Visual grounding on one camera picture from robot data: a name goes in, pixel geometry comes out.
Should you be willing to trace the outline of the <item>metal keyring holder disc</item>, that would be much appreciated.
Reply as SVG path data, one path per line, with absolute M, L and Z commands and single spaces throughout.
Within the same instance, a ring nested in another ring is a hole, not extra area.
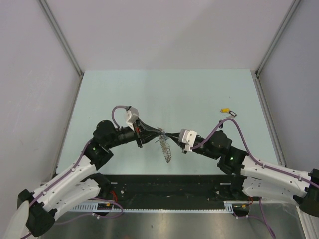
M 162 128 L 158 128 L 160 131 L 159 139 L 157 142 L 160 143 L 162 153 L 164 155 L 166 163 L 170 163 L 172 159 L 172 153 L 170 149 L 170 144 L 168 143 L 169 137 Z

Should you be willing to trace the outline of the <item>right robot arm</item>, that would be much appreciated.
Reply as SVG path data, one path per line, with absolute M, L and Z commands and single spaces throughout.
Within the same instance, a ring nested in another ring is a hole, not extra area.
M 265 197 L 291 202 L 311 216 L 319 215 L 319 171 L 299 171 L 267 163 L 255 158 L 247 149 L 232 146 L 232 140 L 218 130 L 205 140 L 196 132 L 183 129 L 179 133 L 167 133 L 183 153 L 194 152 L 218 160 L 218 168 L 236 180 L 230 187 L 230 195 L 241 200 L 249 197 Z

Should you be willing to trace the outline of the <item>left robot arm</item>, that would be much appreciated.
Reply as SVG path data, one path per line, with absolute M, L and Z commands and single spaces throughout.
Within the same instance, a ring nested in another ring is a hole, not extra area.
M 29 203 L 25 223 L 28 234 L 41 236 L 72 207 L 92 198 L 109 196 L 110 181 L 98 171 L 113 157 L 111 148 L 133 141 L 142 147 L 164 135 L 162 130 L 140 119 L 122 128 L 116 128 L 109 120 L 99 122 L 92 139 L 67 169 L 37 189 L 24 189 L 19 193 L 17 204 Z

